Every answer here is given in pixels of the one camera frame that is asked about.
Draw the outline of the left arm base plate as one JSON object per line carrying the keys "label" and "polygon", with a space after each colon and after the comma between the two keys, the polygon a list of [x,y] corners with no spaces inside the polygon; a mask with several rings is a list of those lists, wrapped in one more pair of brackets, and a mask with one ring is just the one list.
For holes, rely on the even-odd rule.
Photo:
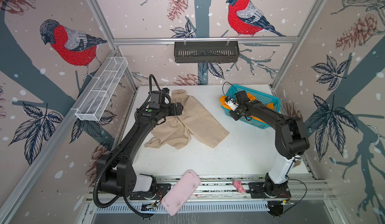
{"label": "left arm base plate", "polygon": [[160,201],[171,190],[169,183],[153,184],[149,191],[133,192],[130,201]]}

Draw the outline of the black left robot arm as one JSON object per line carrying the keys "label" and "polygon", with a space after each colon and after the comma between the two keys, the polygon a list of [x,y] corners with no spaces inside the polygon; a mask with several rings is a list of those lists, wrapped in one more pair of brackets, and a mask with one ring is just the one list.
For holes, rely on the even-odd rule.
{"label": "black left robot arm", "polygon": [[151,91],[150,99],[135,111],[134,124],[120,144],[98,158],[94,193],[130,196],[137,182],[132,164],[140,146],[156,126],[165,123],[167,117],[180,116],[182,111],[181,103],[171,101],[168,88]]}

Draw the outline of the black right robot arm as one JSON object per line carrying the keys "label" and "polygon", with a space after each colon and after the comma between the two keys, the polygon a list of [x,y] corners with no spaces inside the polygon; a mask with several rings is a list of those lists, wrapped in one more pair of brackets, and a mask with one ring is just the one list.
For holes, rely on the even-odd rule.
{"label": "black right robot arm", "polygon": [[299,117],[289,117],[267,107],[258,100],[250,100],[245,91],[235,94],[235,99],[225,97],[234,120],[256,117],[275,130],[275,147],[278,156],[267,173],[273,184],[283,184],[294,162],[310,147],[304,122]]}

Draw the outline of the beige drawstring shorts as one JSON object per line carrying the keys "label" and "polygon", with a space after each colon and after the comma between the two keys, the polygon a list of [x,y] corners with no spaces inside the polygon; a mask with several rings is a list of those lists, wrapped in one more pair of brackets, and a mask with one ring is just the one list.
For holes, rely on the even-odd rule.
{"label": "beige drawstring shorts", "polygon": [[167,117],[165,123],[156,126],[151,132],[153,137],[144,145],[146,148],[159,149],[168,144],[179,150],[189,144],[191,136],[215,148],[229,135],[214,116],[185,90],[172,91],[171,101],[182,104],[182,114]]}

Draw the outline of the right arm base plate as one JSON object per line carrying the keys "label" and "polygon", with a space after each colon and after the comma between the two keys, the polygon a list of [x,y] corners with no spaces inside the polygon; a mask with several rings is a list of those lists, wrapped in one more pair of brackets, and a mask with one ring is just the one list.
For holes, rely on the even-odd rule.
{"label": "right arm base plate", "polygon": [[267,182],[248,183],[249,193],[253,199],[290,199],[291,193],[288,187],[288,181],[282,184]]}

